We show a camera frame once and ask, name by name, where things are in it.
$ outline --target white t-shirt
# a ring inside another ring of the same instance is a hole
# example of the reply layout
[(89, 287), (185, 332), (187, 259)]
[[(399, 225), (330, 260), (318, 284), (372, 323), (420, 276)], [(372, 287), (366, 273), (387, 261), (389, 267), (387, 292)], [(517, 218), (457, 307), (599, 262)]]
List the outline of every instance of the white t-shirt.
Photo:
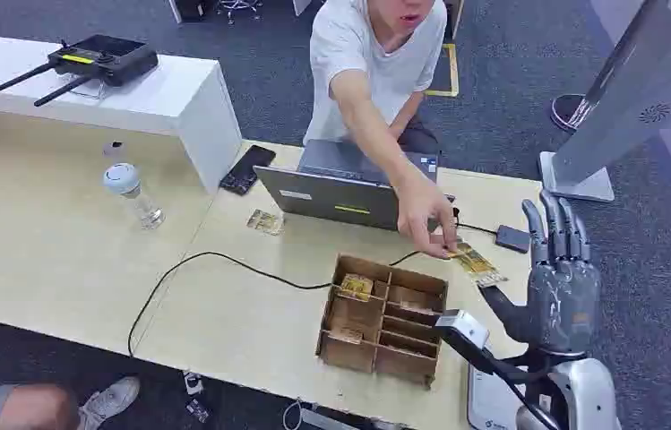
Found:
[(314, 18), (310, 47), (314, 114), (304, 144), (310, 139), (348, 138), (338, 103), (330, 98), (330, 81), (344, 70), (366, 72), (372, 101), (391, 124), (411, 93), (426, 90), (433, 81), (445, 27), (443, 0), (435, 0), (409, 40), (387, 54), (374, 36), (366, 0), (328, 0)]

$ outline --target cardboard organizer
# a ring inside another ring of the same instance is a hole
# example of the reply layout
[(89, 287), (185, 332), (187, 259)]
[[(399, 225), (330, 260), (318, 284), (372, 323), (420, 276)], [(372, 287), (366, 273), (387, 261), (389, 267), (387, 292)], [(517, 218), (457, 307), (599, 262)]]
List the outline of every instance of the cardboard organizer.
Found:
[[(349, 274), (372, 280), (371, 293), (344, 289)], [(316, 354), (328, 365), (392, 374), (429, 388), (441, 344), (433, 326), (447, 292), (442, 279), (341, 255)]]

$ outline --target floor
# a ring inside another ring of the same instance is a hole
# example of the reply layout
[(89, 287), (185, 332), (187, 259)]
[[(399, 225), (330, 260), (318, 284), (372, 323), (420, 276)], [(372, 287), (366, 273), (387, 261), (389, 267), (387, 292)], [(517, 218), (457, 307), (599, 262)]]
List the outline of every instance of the floor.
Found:
[[(467, 0), (457, 39), (460, 95), (430, 98), (421, 110), (441, 140), (443, 164), (538, 179), (538, 153), (567, 139), (548, 120), (549, 100), (588, 88), (630, 20), (627, 2), (638, 0)], [(297, 19), (288, 0), (267, 0), (263, 9), (260, 21), (238, 17), (228, 26), (211, 16), (177, 26), (166, 0), (0, 0), (0, 36), (49, 41), (100, 31), (161, 53), (218, 58), (243, 135), (297, 144), (311, 115), (315, 8)], [(671, 428), (671, 133), (609, 172), (615, 202), (574, 204), (604, 280), (592, 355), (613, 373), (624, 428)], [(60, 381), (85, 396), (129, 373), (142, 377), (142, 398), (105, 428), (198, 428), (183, 411), (176, 371), (0, 326), (0, 382)], [(218, 382), (210, 392), (211, 428), (280, 428), (288, 403)]]

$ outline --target man's arm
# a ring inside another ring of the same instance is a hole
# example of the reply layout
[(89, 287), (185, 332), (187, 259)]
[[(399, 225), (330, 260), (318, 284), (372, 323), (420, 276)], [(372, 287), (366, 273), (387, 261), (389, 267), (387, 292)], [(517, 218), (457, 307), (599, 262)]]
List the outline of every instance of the man's arm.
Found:
[[(379, 166), (399, 198), (399, 231), (418, 250), (447, 258), (443, 245), (456, 249), (456, 228), (446, 196), (404, 155), (396, 137), (371, 99), (366, 73), (344, 70), (330, 82), (330, 95), (338, 102), (343, 122), (365, 155)], [(443, 236), (431, 237), (427, 220), (436, 218)]]
[(406, 103), (404, 103), (404, 106), (401, 107), (398, 115), (396, 115), (396, 119), (393, 120), (393, 124), (391, 124), (391, 134), (393, 137), (398, 139), (404, 133), (407, 124), (411, 118), (417, 114), (419, 104), (422, 103), (422, 99), (424, 98), (425, 93), (422, 91), (415, 91), (411, 93), (409, 99), (406, 101)]

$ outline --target chair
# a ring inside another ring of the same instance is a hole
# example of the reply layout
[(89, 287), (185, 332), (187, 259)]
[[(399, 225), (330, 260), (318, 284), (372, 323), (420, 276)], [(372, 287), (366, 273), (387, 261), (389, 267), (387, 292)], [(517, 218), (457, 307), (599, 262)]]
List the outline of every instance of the chair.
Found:
[(262, 17), (259, 15), (259, 11), (256, 8), (261, 6), (261, 0), (219, 0), (217, 2), (217, 14), (221, 15), (224, 12), (227, 12), (227, 23), (232, 25), (235, 23), (235, 20), (233, 19), (235, 11), (251, 9), (254, 11), (254, 19), (258, 21)]

